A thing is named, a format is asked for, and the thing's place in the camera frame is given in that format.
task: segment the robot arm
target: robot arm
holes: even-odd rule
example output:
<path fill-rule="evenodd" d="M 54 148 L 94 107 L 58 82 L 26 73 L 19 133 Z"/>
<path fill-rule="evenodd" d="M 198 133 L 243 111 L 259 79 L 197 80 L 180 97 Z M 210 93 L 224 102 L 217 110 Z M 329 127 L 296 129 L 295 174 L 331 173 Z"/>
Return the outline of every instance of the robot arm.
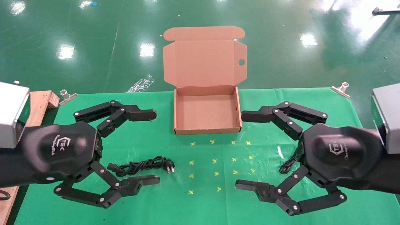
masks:
<path fill-rule="evenodd" d="M 312 124 L 303 129 L 289 117 Z M 354 190 L 376 190 L 400 193 L 400 154 L 390 155 L 378 131 L 357 127 L 329 127 L 326 113 L 290 102 L 277 106 L 262 106 L 259 111 L 243 111 L 242 120 L 273 122 L 293 140 L 299 140 L 297 149 L 280 172 L 289 172 L 295 161 L 300 167 L 280 185 L 237 180 L 236 188 L 254 191 L 260 201 L 277 204 L 288 215 L 299 215 L 346 201 L 337 186 Z M 287 192 L 302 178 L 307 177 L 326 189 L 327 195 L 296 202 Z"/>
<path fill-rule="evenodd" d="M 14 149 L 0 149 L 0 187 L 50 184 L 63 181 L 54 193 L 64 199 L 108 208 L 118 199 L 133 196 L 145 185 L 158 184 L 154 175 L 119 181 L 100 163 L 102 138 L 125 121 L 149 121 L 155 110 L 140 110 L 137 105 L 106 102 L 74 113 L 72 125 L 26 127 Z M 97 126 L 88 123 L 107 117 Z M 72 188 L 95 172 L 110 188 L 98 195 Z"/>

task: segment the green mat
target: green mat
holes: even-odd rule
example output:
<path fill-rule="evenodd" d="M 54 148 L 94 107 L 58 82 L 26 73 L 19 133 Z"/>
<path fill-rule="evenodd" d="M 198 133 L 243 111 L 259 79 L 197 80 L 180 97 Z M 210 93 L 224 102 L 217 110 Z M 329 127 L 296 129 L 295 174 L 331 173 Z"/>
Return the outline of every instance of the green mat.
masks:
<path fill-rule="evenodd" d="M 262 105 L 288 100 L 328 113 L 330 126 L 361 126 L 351 102 L 329 88 L 240 90 L 239 94 L 242 110 L 258 110 Z M 53 194 L 56 184 L 31 185 L 15 224 L 400 223 L 399 204 L 392 194 L 341 188 L 348 197 L 342 205 L 289 217 L 275 204 L 259 202 L 254 192 L 235 189 L 237 179 L 274 185 L 282 182 L 286 176 L 279 174 L 278 168 L 292 155 L 296 142 L 272 123 L 243 123 L 238 134 L 176 136 L 172 130 L 173 92 L 80 94 L 60 108 L 55 123 L 71 124 L 76 110 L 110 100 L 154 108 L 158 115 L 153 122 L 126 122 L 104 139 L 100 162 L 104 166 L 120 165 L 162 155 L 175 162 L 176 172 L 140 172 L 160 176 L 161 183 L 145 186 L 138 196 L 123 198 L 109 209 L 63 200 Z M 278 146 L 284 159 L 278 154 Z M 107 184 L 94 174 L 75 187 L 96 193 L 107 190 Z M 307 178 L 289 192 L 297 201 L 325 194 Z"/>

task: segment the wooden board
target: wooden board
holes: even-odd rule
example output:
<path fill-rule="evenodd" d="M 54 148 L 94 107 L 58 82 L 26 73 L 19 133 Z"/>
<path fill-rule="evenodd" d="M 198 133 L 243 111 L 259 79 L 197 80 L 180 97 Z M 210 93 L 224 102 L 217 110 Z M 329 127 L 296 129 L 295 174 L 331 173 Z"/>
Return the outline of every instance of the wooden board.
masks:
<path fill-rule="evenodd" d="M 27 127 L 40 126 L 48 108 L 57 108 L 60 98 L 50 90 L 34 91 L 30 93 L 30 115 L 26 122 Z M 0 225 L 6 225 L 14 204 L 19 187 L 7 187 L 0 190 L 7 191 L 11 198 L 0 201 Z"/>

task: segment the metal binder clip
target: metal binder clip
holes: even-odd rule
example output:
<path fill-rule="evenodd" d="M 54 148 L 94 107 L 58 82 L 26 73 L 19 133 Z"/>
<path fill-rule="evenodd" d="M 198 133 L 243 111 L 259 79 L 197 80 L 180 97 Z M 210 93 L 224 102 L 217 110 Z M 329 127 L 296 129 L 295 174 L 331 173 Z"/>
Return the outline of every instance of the metal binder clip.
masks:
<path fill-rule="evenodd" d="M 65 89 L 62 89 L 60 91 L 60 95 L 64 98 L 64 100 L 60 102 L 60 105 L 65 105 L 72 99 L 78 97 L 78 94 L 76 94 L 76 93 L 73 95 L 68 94 L 67 90 L 65 90 Z"/>
<path fill-rule="evenodd" d="M 336 88 L 332 86 L 330 89 L 332 89 L 334 92 L 342 95 L 345 98 L 350 98 L 350 95 L 346 94 L 345 91 L 349 87 L 349 83 L 343 82 L 342 85 L 339 88 Z"/>

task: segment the power cord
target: power cord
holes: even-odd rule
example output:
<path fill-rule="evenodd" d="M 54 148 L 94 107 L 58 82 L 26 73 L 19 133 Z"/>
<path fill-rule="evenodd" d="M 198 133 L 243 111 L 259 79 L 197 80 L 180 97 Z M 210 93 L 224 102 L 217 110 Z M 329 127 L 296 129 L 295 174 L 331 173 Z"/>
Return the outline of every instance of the power cord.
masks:
<path fill-rule="evenodd" d="M 295 152 L 290 159 L 283 163 L 283 165 L 279 168 L 279 172 L 281 174 L 287 174 L 297 162 L 297 157 L 298 153 Z"/>
<path fill-rule="evenodd" d="M 9 200 L 11 195 L 7 191 L 0 190 L 0 194 L 3 194 L 5 197 L 0 197 L 0 201 Z"/>
<path fill-rule="evenodd" d="M 163 168 L 168 173 L 175 172 L 175 164 L 172 160 L 166 159 L 162 156 L 157 156 L 154 159 L 148 159 L 142 162 L 129 162 L 129 164 L 117 166 L 115 164 L 108 164 L 107 170 L 114 172 L 117 177 L 124 177 L 126 175 L 135 175 L 140 170 L 145 169 L 159 169 Z"/>

